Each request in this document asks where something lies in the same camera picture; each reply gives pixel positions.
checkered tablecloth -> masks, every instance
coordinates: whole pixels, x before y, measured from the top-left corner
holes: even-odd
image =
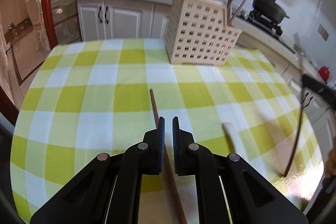
[[[323,172],[304,116],[288,178],[299,103],[259,51],[233,49],[223,67],[171,65],[160,39],[113,39],[58,46],[37,73],[17,120],[11,181],[19,215],[31,215],[98,153],[122,153],[155,128],[149,89],[172,118],[213,153],[236,152],[303,209]],[[227,131],[222,128],[225,122]],[[188,223],[198,223],[193,176],[176,183]],[[164,175],[144,176],[139,223],[173,223]]]

white chair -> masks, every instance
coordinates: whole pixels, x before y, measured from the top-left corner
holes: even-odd
[[[25,0],[25,2],[29,18],[34,27],[36,50],[39,50],[41,41],[45,46],[46,51],[49,52],[50,45],[43,21],[41,0]]]

beige plastic utensil holder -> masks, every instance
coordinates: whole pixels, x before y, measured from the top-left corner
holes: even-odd
[[[173,0],[166,49],[172,64],[222,66],[242,30],[227,26],[218,0]]]

black pot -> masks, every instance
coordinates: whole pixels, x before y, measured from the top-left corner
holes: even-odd
[[[280,24],[285,17],[289,18],[284,9],[275,3],[275,0],[253,0],[252,5],[253,9],[259,11],[263,16],[277,25]]]

white cabinet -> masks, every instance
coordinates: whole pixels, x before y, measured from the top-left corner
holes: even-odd
[[[165,38],[170,6],[140,0],[78,0],[83,41]]]
[[[312,124],[325,163],[333,147],[333,138],[336,136],[336,119],[332,109],[324,113]]]
[[[170,6],[155,3],[152,38],[166,37],[170,17]]]
[[[105,0],[106,38],[149,38],[154,3],[139,0]]]
[[[289,85],[290,89],[296,96],[296,98],[301,102],[301,91],[302,91],[302,82],[301,82],[301,72],[292,65],[289,65],[285,72],[282,75],[282,78]],[[305,90],[304,94],[304,108],[309,121],[314,123],[318,118],[320,118],[329,108],[329,105],[316,93],[310,91],[309,89]]]
[[[78,0],[83,41],[105,39],[104,0]]]

